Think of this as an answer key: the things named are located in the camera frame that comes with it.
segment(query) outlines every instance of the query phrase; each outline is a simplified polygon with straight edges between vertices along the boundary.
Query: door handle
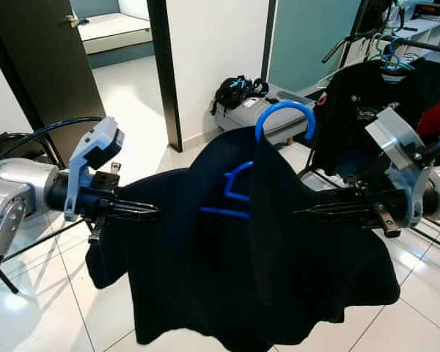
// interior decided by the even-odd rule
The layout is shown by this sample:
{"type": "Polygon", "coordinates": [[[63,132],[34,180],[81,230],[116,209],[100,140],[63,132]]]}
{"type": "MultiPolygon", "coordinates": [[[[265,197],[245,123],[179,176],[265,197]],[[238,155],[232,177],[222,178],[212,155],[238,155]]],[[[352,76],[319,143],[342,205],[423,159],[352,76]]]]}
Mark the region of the door handle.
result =
{"type": "Polygon", "coordinates": [[[76,28],[81,25],[85,25],[89,23],[88,18],[77,18],[74,15],[66,15],[65,18],[67,22],[70,24],[70,27],[76,28]]]}

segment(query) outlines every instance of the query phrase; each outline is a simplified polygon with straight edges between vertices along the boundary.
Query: hanger hook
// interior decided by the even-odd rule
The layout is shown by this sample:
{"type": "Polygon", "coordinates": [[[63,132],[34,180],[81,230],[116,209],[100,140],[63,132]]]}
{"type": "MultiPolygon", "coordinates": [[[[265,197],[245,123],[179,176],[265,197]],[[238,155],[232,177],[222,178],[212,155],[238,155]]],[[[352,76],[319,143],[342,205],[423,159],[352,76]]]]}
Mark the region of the hanger hook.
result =
{"type": "Polygon", "coordinates": [[[263,126],[265,121],[271,116],[274,112],[281,109],[286,108],[292,108],[297,109],[305,114],[305,117],[308,120],[308,129],[307,134],[305,135],[306,140],[310,140],[313,138],[313,135],[315,134],[316,129],[316,119],[315,114],[313,111],[306,105],[302,103],[297,103],[295,101],[281,101],[280,103],[274,104],[273,106],[270,106],[267,110],[263,112],[263,114],[260,116],[259,120],[256,123],[256,140],[259,141],[261,139],[261,136],[263,134],[263,126]]]}

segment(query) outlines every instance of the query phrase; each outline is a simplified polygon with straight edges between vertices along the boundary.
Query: black garment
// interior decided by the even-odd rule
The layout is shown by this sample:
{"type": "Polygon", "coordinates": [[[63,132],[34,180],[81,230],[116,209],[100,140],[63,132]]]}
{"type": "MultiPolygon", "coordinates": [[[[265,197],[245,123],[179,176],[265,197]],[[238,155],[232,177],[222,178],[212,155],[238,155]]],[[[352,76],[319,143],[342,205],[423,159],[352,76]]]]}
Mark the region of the black garment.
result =
{"type": "Polygon", "coordinates": [[[128,272],[141,344],[187,328],[232,352],[266,352],[299,344],[320,320],[343,322],[346,306],[391,304],[399,296],[378,236],[359,224],[292,215],[322,196],[302,185],[265,138],[257,144],[253,128],[224,133],[189,169],[118,193],[164,212],[159,222],[114,221],[87,254],[96,287],[128,272]],[[251,202],[225,199],[224,173],[252,159],[234,187],[251,202]],[[251,219],[200,213],[201,206],[249,211],[251,219]]]}
{"type": "Polygon", "coordinates": [[[346,177],[371,165],[381,149],[364,128],[387,107],[417,128],[424,106],[421,75],[407,71],[400,83],[392,84],[382,77],[382,65],[379,61],[352,65],[333,77],[315,107],[313,169],[346,177]]]}

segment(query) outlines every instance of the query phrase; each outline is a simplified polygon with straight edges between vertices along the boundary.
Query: teal wall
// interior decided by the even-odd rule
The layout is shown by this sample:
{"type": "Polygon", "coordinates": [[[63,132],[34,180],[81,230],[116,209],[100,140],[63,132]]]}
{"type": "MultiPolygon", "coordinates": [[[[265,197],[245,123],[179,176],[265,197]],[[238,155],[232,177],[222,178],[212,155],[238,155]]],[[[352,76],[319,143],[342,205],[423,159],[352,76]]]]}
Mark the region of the teal wall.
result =
{"type": "Polygon", "coordinates": [[[117,0],[70,0],[70,4],[80,18],[119,12],[117,0]]]}
{"type": "Polygon", "coordinates": [[[351,31],[360,0],[278,0],[269,81],[297,92],[336,65],[321,60],[351,31]]]}

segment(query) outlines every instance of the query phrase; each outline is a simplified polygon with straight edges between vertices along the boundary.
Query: door frame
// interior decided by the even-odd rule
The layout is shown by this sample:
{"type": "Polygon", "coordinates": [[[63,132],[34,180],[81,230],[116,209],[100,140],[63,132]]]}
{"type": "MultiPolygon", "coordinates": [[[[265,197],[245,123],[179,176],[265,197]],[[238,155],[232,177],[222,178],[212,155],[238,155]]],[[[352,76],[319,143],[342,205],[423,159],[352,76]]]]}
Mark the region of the door frame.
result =
{"type": "MultiPolygon", "coordinates": [[[[166,0],[147,0],[169,145],[183,151],[166,0]]],[[[0,37],[0,69],[33,130],[44,127],[0,37]]]]}

